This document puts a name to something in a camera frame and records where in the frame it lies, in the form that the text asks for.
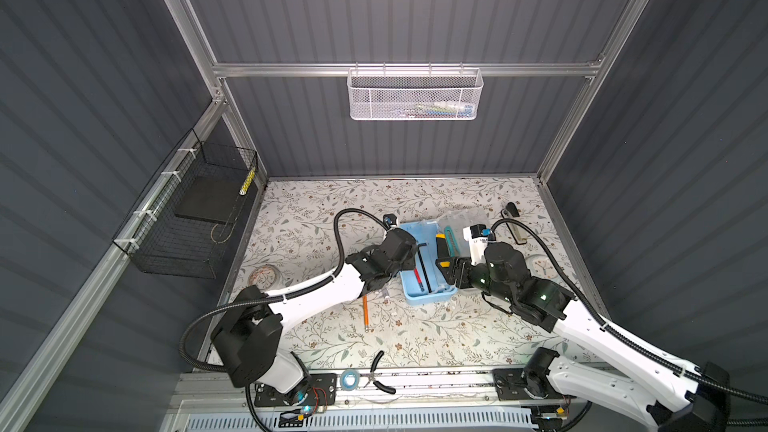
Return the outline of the teal utility knife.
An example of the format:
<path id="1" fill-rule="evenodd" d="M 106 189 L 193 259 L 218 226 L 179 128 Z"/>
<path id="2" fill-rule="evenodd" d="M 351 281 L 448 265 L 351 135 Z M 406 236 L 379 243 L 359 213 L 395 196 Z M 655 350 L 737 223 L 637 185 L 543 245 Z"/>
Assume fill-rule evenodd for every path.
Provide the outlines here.
<path id="1" fill-rule="evenodd" d="M 443 229 L 443 234 L 445 236 L 450 256 L 459 257 L 461 253 L 453 229 L 450 226 L 446 226 Z"/>

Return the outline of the yellow black utility knife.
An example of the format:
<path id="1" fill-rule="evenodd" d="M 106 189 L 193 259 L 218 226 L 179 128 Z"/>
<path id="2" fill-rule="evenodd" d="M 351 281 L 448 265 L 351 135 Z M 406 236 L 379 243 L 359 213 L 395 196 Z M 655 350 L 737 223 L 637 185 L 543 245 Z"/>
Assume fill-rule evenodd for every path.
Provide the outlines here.
<path id="1" fill-rule="evenodd" d="M 435 236 L 436 242 L 436 267 L 440 270 L 447 270 L 451 266 L 451 253 L 448 247 L 447 238 L 443 233 Z"/>

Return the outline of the blue plastic tool box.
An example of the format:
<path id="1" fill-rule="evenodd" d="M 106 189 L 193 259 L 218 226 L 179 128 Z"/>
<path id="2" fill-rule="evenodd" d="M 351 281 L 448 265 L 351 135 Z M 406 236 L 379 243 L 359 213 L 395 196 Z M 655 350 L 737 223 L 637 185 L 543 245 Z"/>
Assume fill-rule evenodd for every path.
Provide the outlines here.
<path id="1" fill-rule="evenodd" d="M 405 301 L 409 306 L 446 302 L 457 288 L 450 285 L 435 265 L 437 259 L 437 235 L 440 232 L 436 221 L 406 222 L 400 225 L 419 244 L 415 265 L 400 272 Z"/>

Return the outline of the black hex key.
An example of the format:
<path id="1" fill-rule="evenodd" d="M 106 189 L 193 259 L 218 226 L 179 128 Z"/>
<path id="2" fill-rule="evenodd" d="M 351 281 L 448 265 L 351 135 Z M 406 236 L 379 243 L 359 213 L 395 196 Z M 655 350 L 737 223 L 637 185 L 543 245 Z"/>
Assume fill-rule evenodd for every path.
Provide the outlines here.
<path id="1" fill-rule="evenodd" d="M 422 249 L 423 247 L 426 247 L 426 245 L 427 245 L 426 243 L 419 243 L 419 244 L 417 245 L 417 257 L 418 257 L 418 260 L 419 260 L 419 264 L 420 264 L 420 266 L 421 266 L 421 272 L 422 272 L 422 275 L 424 276 L 424 280 L 425 280 L 425 283 L 426 283 L 426 288 L 427 288 L 427 291 L 428 291 L 428 293 L 430 293 L 430 294 L 431 294 L 431 293 L 432 293 L 432 287 L 431 287 L 431 283 L 430 283 L 430 281 L 429 281 L 429 276 L 428 276 L 428 274 L 427 274 L 427 268 L 426 268 L 426 264 L 425 264 L 425 261 L 424 261 L 423 255 L 422 255 L 422 253 L 421 253 L 421 249 Z"/>

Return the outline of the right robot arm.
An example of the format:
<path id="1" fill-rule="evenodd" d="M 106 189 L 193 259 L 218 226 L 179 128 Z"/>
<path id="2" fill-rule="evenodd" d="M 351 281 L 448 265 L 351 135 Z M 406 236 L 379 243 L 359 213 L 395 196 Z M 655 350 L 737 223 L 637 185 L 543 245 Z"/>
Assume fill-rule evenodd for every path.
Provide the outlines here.
<path id="1" fill-rule="evenodd" d="M 610 364 L 606 372 L 580 365 L 540 347 L 522 373 L 526 392 L 551 392 L 594 402 L 651 431 L 723 431 L 730 399 L 720 391 L 727 372 L 703 369 L 624 331 L 558 283 L 531 274 L 521 252 L 492 242 L 479 261 L 453 256 L 444 236 L 436 239 L 436 267 L 458 288 L 474 288 L 494 309 L 575 343 Z"/>

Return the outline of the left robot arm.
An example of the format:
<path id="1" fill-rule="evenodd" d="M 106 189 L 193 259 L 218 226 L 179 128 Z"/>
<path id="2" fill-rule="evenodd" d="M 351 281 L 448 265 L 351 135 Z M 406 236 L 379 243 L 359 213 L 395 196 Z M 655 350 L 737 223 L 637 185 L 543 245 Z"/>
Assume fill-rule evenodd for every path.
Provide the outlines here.
<path id="1" fill-rule="evenodd" d="M 284 347 L 288 331 L 338 304 L 383 288 L 399 272 L 414 266 L 418 241 L 394 228 L 379 245 L 348 256 L 338 272 L 277 292 L 243 289 L 223 312 L 211 335 L 225 372 L 236 388 L 260 383 L 297 402 L 309 388 L 309 372 Z"/>

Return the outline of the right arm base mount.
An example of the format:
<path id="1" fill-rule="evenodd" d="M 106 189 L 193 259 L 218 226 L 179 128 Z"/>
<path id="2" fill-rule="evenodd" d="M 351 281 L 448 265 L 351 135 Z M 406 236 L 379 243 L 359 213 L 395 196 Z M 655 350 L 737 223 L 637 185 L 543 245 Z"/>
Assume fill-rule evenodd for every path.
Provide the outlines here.
<path id="1" fill-rule="evenodd" d="M 546 379 L 529 379 L 523 367 L 495 368 L 491 371 L 492 385 L 502 401 L 564 400 L 566 396 L 554 390 Z"/>

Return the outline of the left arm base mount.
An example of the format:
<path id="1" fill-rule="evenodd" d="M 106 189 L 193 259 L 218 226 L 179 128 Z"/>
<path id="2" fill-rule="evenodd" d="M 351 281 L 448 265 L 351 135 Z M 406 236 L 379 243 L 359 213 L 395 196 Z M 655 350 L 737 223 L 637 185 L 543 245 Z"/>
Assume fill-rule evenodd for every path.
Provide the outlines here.
<path id="1" fill-rule="evenodd" d="M 330 406 L 335 404 L 338 391 L 338 375 L 335 373 L 311 373 L 288 393 L 282 394 L 274 387 L 257 383 L 254 392 L 256 407 Z"/>

